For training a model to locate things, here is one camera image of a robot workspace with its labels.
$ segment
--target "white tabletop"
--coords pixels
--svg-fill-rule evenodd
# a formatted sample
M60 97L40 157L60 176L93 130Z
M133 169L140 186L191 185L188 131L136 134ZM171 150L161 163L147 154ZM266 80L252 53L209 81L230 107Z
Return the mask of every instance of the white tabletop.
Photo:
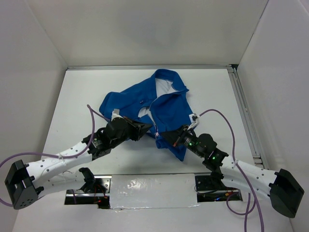
M236 136L236 155L244 162L253 163L245 129L226 69L178 69L189 89L187 100L193 112L200 114L214 108L230 121ZM91 117L86 107L90 104L98 111L105 95L120 92L150 77L155 70L82 70L67 71L47 136L44 152L58 153L81 141L91 132ZM106 122L96 116L96 128ZM218 148L231 154L231 132L217 113L200 118L197 135L209 133ZM184 162L169 150L157 149L155 140L144 136L140 141L127 141L100 159L82 166L94 174L168 174L200 173L208 170L202 159L190 151Z

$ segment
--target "blue garment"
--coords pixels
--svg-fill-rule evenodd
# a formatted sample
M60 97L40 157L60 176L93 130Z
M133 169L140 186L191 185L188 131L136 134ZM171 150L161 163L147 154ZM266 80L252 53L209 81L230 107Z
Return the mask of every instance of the blue garment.
M191 124L192 110L185 97L188 91L177 72L159 69L150 78L120 93L108 93L99 111L111 119L112 111L119 109L121 116L152 124L147 134L155 138L157 148L168 148L183 161L186 148L173 147L160 133Z

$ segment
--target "blue cloth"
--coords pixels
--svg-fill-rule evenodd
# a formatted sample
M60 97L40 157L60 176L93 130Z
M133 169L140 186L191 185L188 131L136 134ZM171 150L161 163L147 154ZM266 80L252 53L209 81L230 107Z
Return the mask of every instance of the blue cloth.
M169 91L157 97L159 91L157 88L161 83L171 84L171 87ZM157 148L168 148L179 160L183 161L186 148L184 146L173 147L160 136L160 133L176 130L183 124L191 124L189 115L192 110L185 96L188 91L177 72L159 69L150 78L120 93L108 93L99 111L111 119L112 111L119 109L121 116L152 124L148 135L155 138ZM148 107L153 120L149 114L139 117L140 110Z

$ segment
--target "white panel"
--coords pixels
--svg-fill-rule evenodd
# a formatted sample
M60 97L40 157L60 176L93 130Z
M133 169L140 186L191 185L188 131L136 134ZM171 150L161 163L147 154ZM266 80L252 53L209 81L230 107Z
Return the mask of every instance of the white panel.
M239 63L267 0L28 0L69 66Z
M19 211L13 232L241 232L243 217L235 216L225 202L202 203L178 209L112 210L96 205L66 205L65 192L47 195ZM231 202L244 212L246 203ZM260 201L266 232L293 232L288 218L268 202ZM257 210L248 217L248 231L260 232Z
M194 174L113 175L110 205L112 209L194 207L199 205L195 185Z
M0 1L0 34L2 161L22 151L42 151L65 66L23 0ZM7 202L4 179L13 161L0 170L0 197ZM1 231L12 231L17 212L0 204Z
M253 164L227 70L175 71L189 89L187 100L193 112L200 114L210 108L222 111L235 131L236 156ZM97 110L107 93L120 92L150 77L154 72L155 70L150 69L67 71L44 151L56 154L81 141L91 132L91 117L87 104ZM96 128L105 125L105 120L96 116ZM197 135L211 134L219 149L231 153L231 132L219 114L211 112L201 117L195 131ZM156 148L155 140L149 136L142 137L138 142L126 141L110 154L82 166L89 167L94 174L174 174L208 171L202 164L202 159L194 153L187 151L184 162L180 162L169 150Z
M295 232L309 231L307 3L271 0L239 66L239 78L271 168L286 167L305 190L296 218L291 220Z

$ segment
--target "robotic arm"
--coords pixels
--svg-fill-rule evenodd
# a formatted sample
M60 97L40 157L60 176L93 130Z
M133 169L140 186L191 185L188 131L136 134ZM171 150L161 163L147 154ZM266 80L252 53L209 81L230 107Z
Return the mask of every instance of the robotic arm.
M109 154L111 149L128 139L138 141L151 126L123 118L114 111L111 121L94 134L89 148L81 155L65 159L83 151L91 139L90 135L77 145L58 153L58 159L46 158L28 164L24 164L22 160L14 162L5 179L14 209L25 208L44 195L62 190L81 189L84 192L93 190L95 185L101 183L96 182L88 168L80 168L74 173L68 170ZM247 181L237 167L239 165L257 196L270 201L280 214L289 218L295 217L304 190L288 171L265 170L234 160L217 148L217 143L209 134L197 137L191 128L192 125L184 125L177 130L163 132L161 136L174 147L184 145L203 158L203 164L212 171L211 176L226 187L251 193Z
M96 182L88 168L80 168L74 173L68 170L109 154L111 149L128 139L138 141L151 126L123 118L114 111L111 121L94 134L89 148L81 155L65 159L83 151L91 135L75 146L58 153L58 159L46 158L28 164L24 164L22 160L14 162L5 179L14 209L25 208L47 194L62 190L81 189L84 192L93 190L94 186L100 183Z

